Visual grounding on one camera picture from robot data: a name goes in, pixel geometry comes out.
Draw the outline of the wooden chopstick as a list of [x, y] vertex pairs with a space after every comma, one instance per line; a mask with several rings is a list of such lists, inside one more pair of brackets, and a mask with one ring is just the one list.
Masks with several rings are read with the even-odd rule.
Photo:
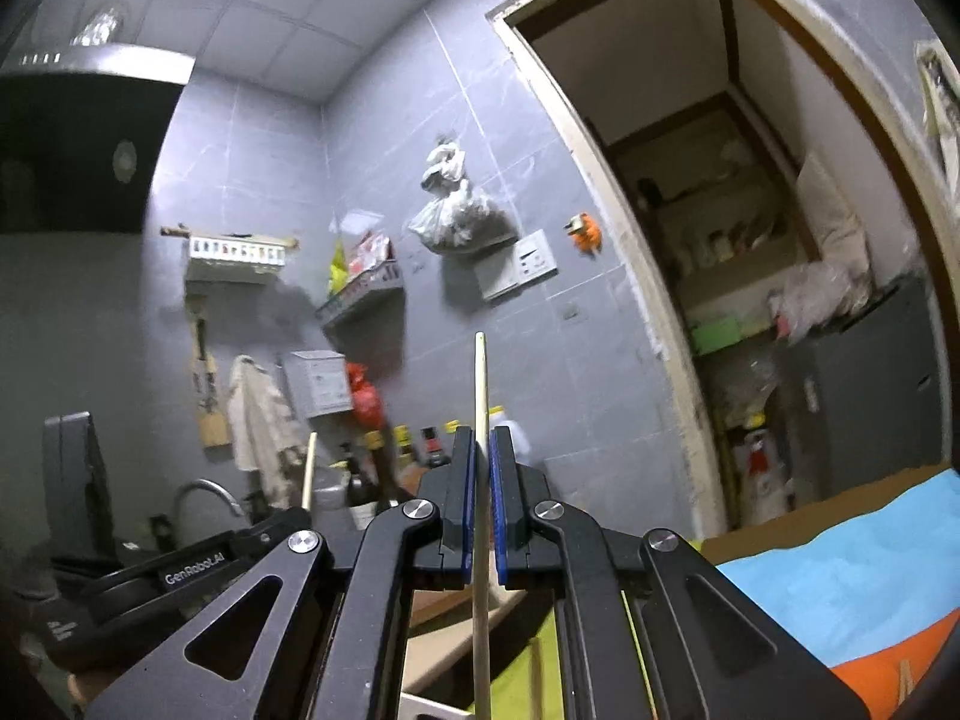
[[302, 467], [301, 507], [308, 512], [313, 511], [313, 483], [316, 472], [317, 433], [311, 431], [306, 445], [306, 457]]
[[488, 362], [485, 333], [475, 333], [473, 433], [475, 434], [475, 533], [473, 534], [472, 661], [475, 717], [490, 720], [490, 461], [488, 460]]

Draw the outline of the chrome kitchen faucet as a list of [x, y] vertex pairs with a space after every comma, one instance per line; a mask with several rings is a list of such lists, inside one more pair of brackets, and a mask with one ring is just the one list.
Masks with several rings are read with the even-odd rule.
[[247, 523], [239, 500], [223, 484], [197, 478], [183, 484], [172, 499], [174, 535], [184, 544], [194, 543]]

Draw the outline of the white plastic utensil holder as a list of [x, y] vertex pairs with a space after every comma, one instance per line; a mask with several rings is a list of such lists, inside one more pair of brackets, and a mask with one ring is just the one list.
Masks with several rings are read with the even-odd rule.
[[402, 692], [398, 702], [397, 720], [472, 720], [470, 712], [446, 706], [421, 695]]

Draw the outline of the wooden cutting board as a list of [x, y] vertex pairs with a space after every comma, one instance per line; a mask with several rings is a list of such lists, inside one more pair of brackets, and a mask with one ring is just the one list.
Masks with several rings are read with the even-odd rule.
[[[490, 587], [487, 592], [488, 612], [490, 617], [498, 617], [507, 613], [523, 600], [524, 590], [505, 590], [501, 587]], [[472, 590], [416, 590], [413, 594], [412, 612], [409, 626], [412, 629], [423, 628], [433, 624], [441, 617], [472, 616]]]

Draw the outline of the dark soy sauce bottle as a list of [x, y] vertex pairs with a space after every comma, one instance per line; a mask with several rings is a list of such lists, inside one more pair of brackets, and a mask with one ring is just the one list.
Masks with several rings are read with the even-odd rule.
[[370, 454], [370, 459], [376, 470], [377, 487], [379, 488], [376, 512], [381, 514], [381, 512], [388, 511], [400, 504], [397, 483], [395, 483], [391, 461], [387, 457], [386, 449], [384, 449], [384, 439], [381, 431], [368, 431], [364, 434], [364, 444], [366, 444], [366, 449], [368, 449], [368, 454]]

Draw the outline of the hanging beige towel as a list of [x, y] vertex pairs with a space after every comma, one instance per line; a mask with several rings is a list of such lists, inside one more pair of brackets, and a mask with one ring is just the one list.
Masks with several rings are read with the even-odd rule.
[[272, 507], [298, 504], [304, 431], [272, 374], [251, 356], [236, 356], [231, 364], [226, 416], [236, 466], [256, 473]]

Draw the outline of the wooden knife holder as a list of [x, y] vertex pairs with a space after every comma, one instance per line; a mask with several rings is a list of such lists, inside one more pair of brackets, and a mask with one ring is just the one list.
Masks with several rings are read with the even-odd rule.
[[206, 344], [205, 299], [200, 294], [185, 298], [185, 313], [192, 337], [192, 382], [197, 397], [197, 422], [204, 449], [231, 444], [229, 424], [220, 405], [217, 365]]

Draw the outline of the colourful patchwork table cloth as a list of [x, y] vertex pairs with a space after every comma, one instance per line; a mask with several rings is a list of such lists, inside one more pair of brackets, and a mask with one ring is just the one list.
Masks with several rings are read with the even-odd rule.
[[[715, 567], [836, 678], [841, 665], [947, 622], [946, 640], [931, 656], [893, 667], [892, 713], [957, 717], [957, 473], [939, 473], [797, 548]], [[871, 713], [872, 691], [841, 681]]]

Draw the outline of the large oil jug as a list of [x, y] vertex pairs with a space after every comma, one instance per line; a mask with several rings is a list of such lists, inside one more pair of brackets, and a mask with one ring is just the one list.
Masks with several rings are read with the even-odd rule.
[[511, 437], [512, 450], [517, 463], [530, 465], [532, 463], [532, 445], [529, 438], [524, 433], [524, 429], [519, 426], [519, 422], [508, 416], [503, 406], [493, 406], [490, 410], [490, 427], [506, 427]]

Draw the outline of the dark grey cabinet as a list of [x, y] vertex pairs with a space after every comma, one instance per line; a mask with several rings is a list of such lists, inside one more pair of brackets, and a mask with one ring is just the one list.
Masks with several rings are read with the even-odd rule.
[[776, 350], [796, 502], [944, 460], [939, 359], [918, 278]]

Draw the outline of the clear plastic bag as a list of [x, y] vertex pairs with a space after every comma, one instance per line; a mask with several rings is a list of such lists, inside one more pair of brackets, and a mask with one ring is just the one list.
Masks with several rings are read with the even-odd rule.
[[789, 343], [812, 330], [861, 312], [871, 299], [869, 275], [853, 275], [836, 262], [804, 263], [786, 270], [781, 288], [768, 296], [776, 336]]

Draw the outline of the white wall box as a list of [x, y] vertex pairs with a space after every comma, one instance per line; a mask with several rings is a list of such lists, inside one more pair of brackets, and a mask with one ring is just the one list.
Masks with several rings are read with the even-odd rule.
[[330, 349], [304, 349], [283, 356], [291, 401], [302, 421], [353, 408], [345, 356]]

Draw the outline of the grey wall shelf rack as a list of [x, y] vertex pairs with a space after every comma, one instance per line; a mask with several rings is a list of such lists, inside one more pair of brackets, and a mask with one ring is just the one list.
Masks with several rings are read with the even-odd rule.
[[327, 299], [316, 310], [316, 319], [322, 328], [337, 327], [358, 319], [375, 305], [402, 291], [404, 275], [398, 261], [389, 259], [371, 270], [359, 273], [340, 293]]

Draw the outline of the white wall socket panel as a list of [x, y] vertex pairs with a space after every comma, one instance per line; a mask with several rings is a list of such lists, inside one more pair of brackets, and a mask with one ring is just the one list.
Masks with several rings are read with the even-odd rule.
[[558, 266], [543, 229], [495, 250], [473, 266], [480, 294], [488, 302], [551, 277], [556, 270]]

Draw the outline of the orange wall hook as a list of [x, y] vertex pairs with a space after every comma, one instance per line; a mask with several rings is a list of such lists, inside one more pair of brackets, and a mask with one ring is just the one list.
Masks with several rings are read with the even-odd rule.
[[578, 213], [578, 215], [571, 216], [565, 224], [565, 231], [579, 252], [587, 255], [594, 255], [597, 254], [597, 252], [601, 252], [601, 227], [589, 213]]

